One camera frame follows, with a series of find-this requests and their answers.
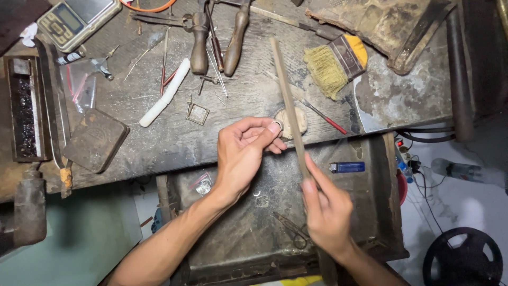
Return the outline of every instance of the plastic bag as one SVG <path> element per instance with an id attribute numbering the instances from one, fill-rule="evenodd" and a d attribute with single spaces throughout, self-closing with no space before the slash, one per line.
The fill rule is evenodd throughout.
<path id="1" fill-rule="evenodd" d="M 201 196 L 206 195 L 213 186 L 212 177 L 209 172 L 197 177 L 196 180 L 189 186 L 189 190 L 195 190 Z"/>
<path id="2" fill-rule="evenodd" d="M 79 113 L 95 108 L 97 79 L 91 76 L 96 71 L 90 60 L 73 62 L 60 67 L 65 95 L 74 103 Z"/>

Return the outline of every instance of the plastic bottle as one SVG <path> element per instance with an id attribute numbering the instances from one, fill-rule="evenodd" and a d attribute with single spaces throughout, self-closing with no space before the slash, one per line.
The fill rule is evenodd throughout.
<path id="1" fill-rule="evenodd" d="M 398 156 L 398 155 L 395 155 L 395 161 L 397 161 L 397 167 L 401 170 L 401 172 L 406 177 L 406 182 L 408 184 L 412 183 L 414 181 L 414 179 L 412 177 L 411 168 L 409 168 L 407 166 L 407 164 L 404 162 L 404 160 L 402 160 L 402 158 L 400 158 L 400 156 Z"/>
<path id="2" fill-rule="evenodd" d="M 443 158 L 434 159 L 431 168 L 442 176 L 506 188 L 506 173 L 499 169 L 454 163 Z"/>

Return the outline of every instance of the battery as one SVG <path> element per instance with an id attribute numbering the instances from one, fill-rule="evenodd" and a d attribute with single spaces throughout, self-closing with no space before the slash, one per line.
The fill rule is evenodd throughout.
<path id="1" fill-rule="evenodd" d="M 82 51 L 75 51 L 75 52 L 71 52 L 70 54 L 68 55 L 64 55 L 64 56 L 61 56 L 59 57 L 56 62 L 63 66 L 63 65 L 67 65 L 67 64 L 70 64 L 72 62 L 75 62 L 79 59 L 82 59 L 85 57 L 85 53 L 83 53 Z"/>
<path id="2" fill-rule="evenodd" d="M 365 171 L 365 162 L 330 163 L 330 171 L 334 174 L 364 172 Z"/>

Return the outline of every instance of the left hand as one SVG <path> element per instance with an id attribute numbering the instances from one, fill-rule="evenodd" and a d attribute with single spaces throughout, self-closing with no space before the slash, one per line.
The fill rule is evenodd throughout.
<path id="1" fill-rule="evenodd" d="M 218 194 L 229 207 L 249 189 L 261 166 L 263 150 L 282 153 L 287 146 L 280 140 L 280 126 L 273 118 L 246 117 L 219 131 L 218 170 L 210 193 Z"/>

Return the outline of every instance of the orange cable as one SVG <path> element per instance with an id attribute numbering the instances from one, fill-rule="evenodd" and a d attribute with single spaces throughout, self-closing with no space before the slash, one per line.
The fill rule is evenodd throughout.
<path id="1" fill-rule="evenodd" d="M 134 11 L 138 11 L 138 12 L 160 12 L 160 11 L 163 11 L 163 10 L 166 10 L 167 8 L 169 8 L 171 5 L 173 5 L 173 3 L 175 3 L 175 1 L 176 0 L 169 0 L 166 4 L 160 6 L 159 8 L 141 9 L 141 8 L 136 8 L 136 7 L 133 7 L 133 6 L 129 6 L 123 0 L 120 0 L 120 2 L 122 2 L 122 4 L 124 4 L 125 6 L 129 7 L 130 9 L 132 9 Z"/>

